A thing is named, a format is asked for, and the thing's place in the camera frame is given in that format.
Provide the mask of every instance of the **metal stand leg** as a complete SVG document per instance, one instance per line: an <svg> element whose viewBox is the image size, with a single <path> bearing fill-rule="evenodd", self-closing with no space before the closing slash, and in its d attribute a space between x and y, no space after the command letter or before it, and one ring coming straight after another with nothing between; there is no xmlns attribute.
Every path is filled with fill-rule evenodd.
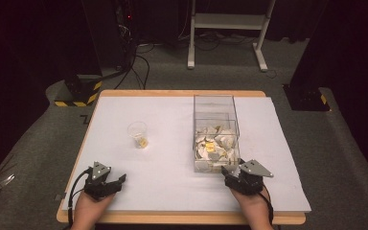
<svg viewBox="0 0 368 230"><path fill-rule="evenodd" d="M262 26L262 30L259 35L259 41L258 43L253 43L253 50L256 54L256 58L258 59L258 62L259 62L259 67L262 72L267 71L267 65L265 64L265 58L263 57L263 54L262 54L262 45L263 45L263 41L265 40L265 33L267 31L268 23L270 22L271 13L273 12L275 3L276 3L276 0L270 0L267 12L265 14L265 19L264 19L264 23Z"/></svg>
<svg viewBox="0 0 368 230"><path fill-rule="evenodd" d="M193 7L191 9L191 35L190 45L188 49L188 68L194 69L196 67L196 49L194 46L194 38L196 32L196 0L193 0Z"/></svg>

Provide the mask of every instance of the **white stand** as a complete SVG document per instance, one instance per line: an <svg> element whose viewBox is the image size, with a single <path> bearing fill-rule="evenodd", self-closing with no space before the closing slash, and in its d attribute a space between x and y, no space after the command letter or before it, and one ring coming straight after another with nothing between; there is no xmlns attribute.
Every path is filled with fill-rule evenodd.
<svg viewBox="0 0 368 230"><path fill-rule="evenodd" d="M262 54L262 45L265 40L268 23L273 12L276 0L269 0L268 9L265 15L244 15L244 14L222 14L222 13L196 13L196 0L193 0L191 17L191 36L188 52L188 68L196 67L195 50L195 30L196 28L212 29L236 29L261 31L257 43L253 43L253 51L259 62L261 71L267 71L265 58Z"/></svg>

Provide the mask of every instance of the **transparent plastic box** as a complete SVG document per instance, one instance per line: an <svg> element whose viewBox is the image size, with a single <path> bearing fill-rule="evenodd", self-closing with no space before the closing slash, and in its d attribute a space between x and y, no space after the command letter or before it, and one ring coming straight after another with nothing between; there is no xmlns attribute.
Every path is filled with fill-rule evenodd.
<svg viewBox="0 0 368 230"><path fill-rule="evenodd" d="M194 134L195 172L238 167L240 132L232 95L194 95Z"/></svg>

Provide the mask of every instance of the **person's arm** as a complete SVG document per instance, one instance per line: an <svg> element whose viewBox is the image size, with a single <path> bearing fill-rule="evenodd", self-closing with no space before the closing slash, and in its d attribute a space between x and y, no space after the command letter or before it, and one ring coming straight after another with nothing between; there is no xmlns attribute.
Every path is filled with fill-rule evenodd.
<svg viewBox="0 0 368 230"><path fill-rule="evenodd" d="M90 230L103 215L114 196L115 194L109 195L101 201L96 201L85 192L81 192L77 200L71 230Z"/></svg>
<svg viewBox="0 0 368 230"><path fill-rule="evenodd" d="M269 210L266 202L259 195L243 195L231 189L235 199L241 206L243 215L253 230L273 230L268 215ZM267 189L264 187L261 194L269 200Z"/></svg>

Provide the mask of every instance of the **white paper sheet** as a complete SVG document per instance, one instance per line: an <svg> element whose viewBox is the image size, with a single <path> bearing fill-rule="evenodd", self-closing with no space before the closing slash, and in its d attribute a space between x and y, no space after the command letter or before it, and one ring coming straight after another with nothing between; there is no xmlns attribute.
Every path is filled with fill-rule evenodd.
<svg viewBox="0 0 368 230"><path fill-rule="evenodd" d="M256 159L274 174L264 179L274 210L309 212L271 99L236 97L235 104L241 158ZM72 183L99 161L112 168L107 181L127 174L109 210L239 211L223 175L194 172L193 109L192 97L100 97ZM127 126L135 121L148 125L145 149L136 149L127 135Z"/></svg>

